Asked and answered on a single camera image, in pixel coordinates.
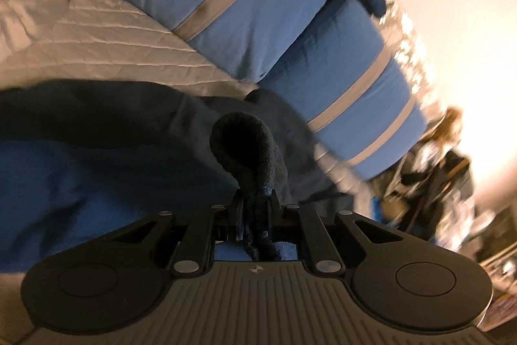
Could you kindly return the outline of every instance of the ridged surface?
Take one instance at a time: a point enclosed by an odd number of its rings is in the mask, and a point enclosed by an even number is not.
[[[24,345],[484,345],[475,328],[416,335],[364,313],[339,280],[300,262],[216,262],[209,274],[175,282],[153,313],[96,336],[37,330]]]

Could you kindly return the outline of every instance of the triangular cutout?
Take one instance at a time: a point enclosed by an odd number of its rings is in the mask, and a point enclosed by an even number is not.
[[[141,243],[147,234],[151,232],[153,227],[156,225],[156,221],[149,221],[144,225],[136,227],[127,233],[120,234],[120,236],[113,239],[114,242],[138,244]]]
[[[396,234],[385,231],[382,228],[379,228],[376,225],[370,224],[363,220],[356,221],[355,224],[363,232],[363,234],[368,237],[372,243],[375,244],[399,242],[403,239]]]

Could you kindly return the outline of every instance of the circular cap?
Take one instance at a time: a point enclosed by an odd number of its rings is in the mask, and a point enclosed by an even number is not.
[[[404,290],[423,297],[444,295],[456,285],[456,277],[449,269],[428,262],[403,266],[396,273],[396,281]]]
[[[60,288],[74,297],[103,295],[117,285],[117,271],[100,263],[82,263],[65,270],[59,277]]]
[[[180,260],[174,264],[174,270],[180,274],[192,274],[198,269],[198,263],[193,260]]]
[[[321,260],[316,263],[316,269],[324,274],[333,274],[341,270],[341,264],[335,260]]]

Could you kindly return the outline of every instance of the crosshair symbol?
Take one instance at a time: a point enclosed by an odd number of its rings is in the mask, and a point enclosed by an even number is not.
[[[262,272],[263,270],[265,270],[263,267],[259,266],[259,265],[255,265],[254,267],[252,267],[250,269],[254,274],[259,274],[260,272]]]

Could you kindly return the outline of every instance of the wall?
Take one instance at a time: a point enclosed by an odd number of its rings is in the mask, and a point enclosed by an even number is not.
[[[464,109],[460,149],[481,205],[517,192],[517,0],[400,0],[435,63],[442,98]]]

